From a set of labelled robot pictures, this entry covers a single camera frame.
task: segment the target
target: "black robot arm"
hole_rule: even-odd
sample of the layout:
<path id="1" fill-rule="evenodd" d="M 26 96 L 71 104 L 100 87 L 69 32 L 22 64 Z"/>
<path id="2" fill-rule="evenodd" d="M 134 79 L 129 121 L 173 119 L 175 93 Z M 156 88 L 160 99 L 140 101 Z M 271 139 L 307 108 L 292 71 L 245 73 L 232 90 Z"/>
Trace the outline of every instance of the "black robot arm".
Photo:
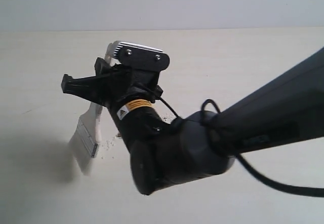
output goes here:
<path id="1" fill-rule="evenodd" d="M 64 93 L 105 106 L 131 155 L 140 193 L 226 172 L 238 159 L 258 180 L 279 191 L 324 197 L 323 189 L 295 187 L 264 177 L 241 153 L 324 135 L 324 48 L 280 77 L 220 112 L 213 100 L 183 119 L 161 98 L 160 73 L 170 63 L 162 50 L 116 41 L 96 76 L 62 81 Z M 161 100 L 176 115 L 167 124 L 152 107 Z M 206 111 L 208 103 L 216 111 Z"/>

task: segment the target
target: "white wall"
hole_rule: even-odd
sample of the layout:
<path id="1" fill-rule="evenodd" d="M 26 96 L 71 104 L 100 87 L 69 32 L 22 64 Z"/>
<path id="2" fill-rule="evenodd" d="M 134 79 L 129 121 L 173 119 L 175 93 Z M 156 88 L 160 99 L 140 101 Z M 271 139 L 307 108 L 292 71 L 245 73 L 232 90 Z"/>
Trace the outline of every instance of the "white wall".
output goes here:
<path id="1" fill-rule="evenodd" d="M 0 31 L 323 26 L 324 0 L 0 0 Z"/>
<path id="2" fill-rule="evenodd" d="M 61 79 L 93 75 L 97 56 L 118 39 L 170 55 L 160 85 L 186 117 L 206 98 L 225 109 L 302 61 L 324 45 L 324 28 L 0 33 L 1 224 L 322 224 L 324 199 L 269 189 L 239 163 L 221 176 L 140 195 L 106 111 L 93 175 L 82 176 L 67 142 L 89 103 L 62 94 Z M 246 157 L 274 179 L 323 187 L 323 151 L 318 139 Z"/>

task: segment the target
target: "screw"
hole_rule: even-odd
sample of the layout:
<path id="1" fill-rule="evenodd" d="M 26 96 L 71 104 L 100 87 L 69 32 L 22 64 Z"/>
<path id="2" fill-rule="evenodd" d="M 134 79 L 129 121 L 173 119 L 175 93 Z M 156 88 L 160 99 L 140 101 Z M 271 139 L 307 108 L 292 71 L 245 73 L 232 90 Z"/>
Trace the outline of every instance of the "screw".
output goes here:
<path id="1" fill-rule="evenodd" d="M 132 54 L 132 50 L 127 49 L 127 50 L 126 50 L 126 54 L 127 54 L 128 56 L 130 56 L 130 55 Z"/>

